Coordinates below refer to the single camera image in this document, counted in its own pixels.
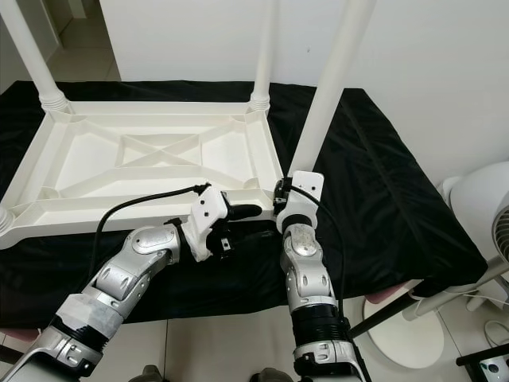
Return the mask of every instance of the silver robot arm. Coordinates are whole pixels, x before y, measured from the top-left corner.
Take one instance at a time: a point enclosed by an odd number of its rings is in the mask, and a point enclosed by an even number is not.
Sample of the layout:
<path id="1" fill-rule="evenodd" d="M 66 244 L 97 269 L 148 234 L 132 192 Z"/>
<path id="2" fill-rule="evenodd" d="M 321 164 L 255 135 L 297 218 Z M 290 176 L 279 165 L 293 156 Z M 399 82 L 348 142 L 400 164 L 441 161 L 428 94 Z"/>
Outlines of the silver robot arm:
<path id="1" fill-rule="evenodd" d="M 294 367 L 306 381 L 369 382 L 323 264 L 322 247 L 315 238 L 317 205 L 295 190 L 319 201 L 323 181 L 319 173 L 295 171 L 274 193 L 276 224 L 283 234 L 281 265 L 297 346 Z"/>
<path id="2" fill-rule="evenodd" d="M 231 206 L 226 195 L 211 185 L 193 203 L 188 221 L 180 227 L 165 224 L 132 231 L 122 250 L 79 294 L 70 294 L 48 328 L 4 376 L 2 382 L 76 381 L 90 376 L 105 344 L 142 298 L 152 278 L 168 265 L 179 263 L 181 240 L 196 261 L 207 259 L 207 237 L 212 226 L 256 216 L 256 205 Z M 222 247 L 229 248 L 227 238 Z"/>

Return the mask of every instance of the black cable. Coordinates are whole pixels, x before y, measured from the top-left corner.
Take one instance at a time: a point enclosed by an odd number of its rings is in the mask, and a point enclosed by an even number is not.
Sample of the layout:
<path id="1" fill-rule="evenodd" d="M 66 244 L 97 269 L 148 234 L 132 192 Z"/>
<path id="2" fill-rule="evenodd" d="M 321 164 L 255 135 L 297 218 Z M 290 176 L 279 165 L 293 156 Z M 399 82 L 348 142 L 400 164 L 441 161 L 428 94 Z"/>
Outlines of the black cable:
<path id="1" fill-rule="evenodd" d="M 177 189 L 175 191 L 168 191 L 167 193 L 155 193 L 154 195 L 148 195 L 146 197 L 139 197 L 137 199 L 133 199 L 132 201 L 126 201 L 124 203 L 121 203 L 120 205 L 116 205 L 109 211 L 107 211 L 101 220 L 99 221 L 99 224 L 97 225 L 97 230 L 95 231 L 95 237 L 94 237 L 94 247 L 92 248 L 92 255 L 90 258 L 90 267 L 88 268 L 88 277 L 87 282 L 90 282 L 90 280 L 95 275 L 95 264 L 97 261 L 97 254 L 99 253 L 99 244 L 101 241 L 101 234 L 103 233 L 104 225 L 106 224 L 107 220 L 110 218 L 111 215 L 113 215 L 115 212 L 124 209 L 125 207 L 129 207 L 131 205 L 136 205 L 138 203 L 142 203 L 144 201 L 153 201 L 154 199 L 162 199 L 163 197 L 175 197 L 176 195 L 181 195 L 183 193 L 198 193 L 201 194 L 207 187 L 210 185 L 207 183 L 205 185 L 194 185 L 193 187 L 187 187 L 185 189 Z"/>
<path id="2" fill-rule="evenodd" d="M 325 207 L 325 205 L 321 201 L 319 201 L 313 195 L 307 193 L 303 189 L 299 189 L 295 185 L 291 185 L 290 188 L 293 191 L 295 191 L 296 193 L 300 193 L 302 196 L 307 197 L 308 199 L 310 199 L 315 205 L 318 206 L 319 209 L 321 209 L 323 212 L 325 212 L 325 215 L 327 215 L 327 217 L 332 222 L 332 225 L 334 226 L 338 237 L 341 237 L 340 226 L 338 225 L 336 219 L 334 218 L 334 216 L 332 215 L 330 210 L 327 207 Z M 346 253 L 344 253 L 344 251 L 343 251 L 342 256 L 341 256 L 341 276 L 340 276 L 341 280 L 340 280 L 340 288 L 336 292 L 336 298 L 339 301 L 339 303 L 338 303 L 338 310 L 340 312 L 341 317 L 344 317 L 344 312 L 343 312 L 343 296 L 344 296 L 344 277 L 346 275 L 346 273 L 345 273 L 346 259 L 345 258 L 346 258 Z"/>

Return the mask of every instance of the white stand base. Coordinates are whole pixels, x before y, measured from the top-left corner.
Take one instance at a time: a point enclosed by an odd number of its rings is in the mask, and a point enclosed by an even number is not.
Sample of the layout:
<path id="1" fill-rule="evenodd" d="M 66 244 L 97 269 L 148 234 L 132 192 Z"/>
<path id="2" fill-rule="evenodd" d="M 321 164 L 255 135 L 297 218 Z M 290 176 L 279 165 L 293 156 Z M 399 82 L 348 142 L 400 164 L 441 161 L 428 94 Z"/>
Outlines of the white stand base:
<path id="1" fill-rule="evenodd" d="M 394 299 L 376 305 L 365 301 L 363 318 L 368 318 Z M 384 356 L 406 368 L 428 368 L 440 359 L 444 350 L 444 332 L 434 312 L 413 321 L 407 321 L 402 313 L 398 313 L 368 333 Z"/>
<path id="2" fill-rule="evenodd" d="M 486 301 L 486 298 L 471 297 L 468 299 L 468 302 L 467 302 L 467 310 L 469 312 L 473 312 L 473 311 L 479 309 L 479 307 L 481 305 L 483 305 L 485 301 Z"/>

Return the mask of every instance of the black fabric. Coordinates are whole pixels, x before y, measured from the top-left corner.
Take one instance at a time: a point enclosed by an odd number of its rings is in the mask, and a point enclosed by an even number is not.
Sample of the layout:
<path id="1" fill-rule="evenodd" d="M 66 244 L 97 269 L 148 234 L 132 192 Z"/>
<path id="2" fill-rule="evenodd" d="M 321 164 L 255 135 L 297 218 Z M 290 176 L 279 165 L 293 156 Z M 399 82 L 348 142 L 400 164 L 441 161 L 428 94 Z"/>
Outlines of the black fabric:
<path id="1" fill-rule="evenodd" d="M 60 83 L 70 100 L 249 100 L 252 83 L 187 81 Z M 289 168 L 314 88 L 271 84 L 270 130 L 283 172 Z M 0 196 L 44 114 L 32 83 L 0 96 Z M 347 256 L 346 297 L 425 279 L 434 293 L 475 282 L 486 263 L 398 134 L 362 89 L 345 90 L 315 170 L 325 175 L 322 201 L 337 218 L 338 238 L 318 213 L 317 237 L 333 285 Z M 281 239 L 271 222 L 238 223 L 246 237 L 223 262 L 184 261 L 154 278 L 129 321 L 255 312 L 286 303 Z M 102 259 L 126 232 L 104 235 Z M 0 253 L 0 327 L 46 325 L 87 274 L 93 234 L 23 240 Z"/>

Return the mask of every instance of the floor tile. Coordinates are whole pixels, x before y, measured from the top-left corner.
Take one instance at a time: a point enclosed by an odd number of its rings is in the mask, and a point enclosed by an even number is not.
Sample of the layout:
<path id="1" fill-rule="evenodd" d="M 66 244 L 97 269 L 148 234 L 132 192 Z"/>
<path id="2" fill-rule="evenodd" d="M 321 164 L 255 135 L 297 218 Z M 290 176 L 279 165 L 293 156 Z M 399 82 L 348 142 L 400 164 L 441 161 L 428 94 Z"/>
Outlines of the floor tile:
<path id="1" fill-rule="evenodd" d="M 87 9 L 87 19 L 102 22 L 104 25 L 106 25 L 106 22 L 104 21 L 103 9 L 101 8 L 99 2 L 95 2 L 89 9 Z"/>
<path id="2" fill-rule="evenodd" d="M 106 23 L 102 18 L 75 18 L 60 34 L 65 49 L 108 48 L 111 49 Z"/>
<path id="3" fill-rule="evenodd" d="M 345 300 L 344 311 L 352 325 L 362 320 L 362 306 L 362 297 Z M 433 366 L 421 370 L 403 368 L 390 361 L 373 345 L 367 333 L 358 336 L 356 344 L 359 346 L 360 352 L 366 361 L 373 381 L 465 382 L 468 380 L 468 374 L 455 364 L 460 354 L 445 325 L 442 325 L 442 327 L 445 333 L 445 346 L 441 359 Z"/>
<path id="4" fill-rule="evenodd" d="M 28 348 L 32 345 L 33 342 L 24 342 L 20 341 L 16 338 L 12 338 L 9 336 L 6 336 L 6 339 L 3 342 L 4 346 L 7 346 L 8 348 L 17 350 L 18 352 L 26 352 Z"/>
<path id="5" fill-rule="evenodd" d="M 106 75 L 106 81 L 120 81 L 120 72 L 119 67 L 117 66 L 117 61 L 113 60 L 113 64 L 111 64 L 111 68 Z"/>
<path id="6" fill-rule="evenodd" d="M 0 378 L 3 378 L 5 374 L 10 370 L 12 367 L 11 364 L 7 364 L 5 362 L 0 362 Z"/>
<path id="7" fill-rule="evenodd" d="M 111 49 L 65 49 L 52 60 L 56 81 L 103 81 L 113 62 Z"/>
<path id="8" fill-rule="evenodd" d="M 165 367 L 166 321 L 122 325 L 104 349 L 104 357 L 83 382 L 127 382 L 148 364 Z"/>
<path id="9" fill-rule="evenodd" d="M 462 356 L 489 348 L 484 337 L 486 321 L 497 320 L 509 326 L 509 314 L 490 302 L 485 302 L 473 312 L 466 309 L 466 303 L 466 297 L 459 297 L 440 309 L 440 315 Z"/>
<path id="10" fill-rule="evenodd" d="M 169 321 L 165 377 L 172 382 L 240 382 L 265 367 L 293 372 L 287 306 L 256 314 Z"/>

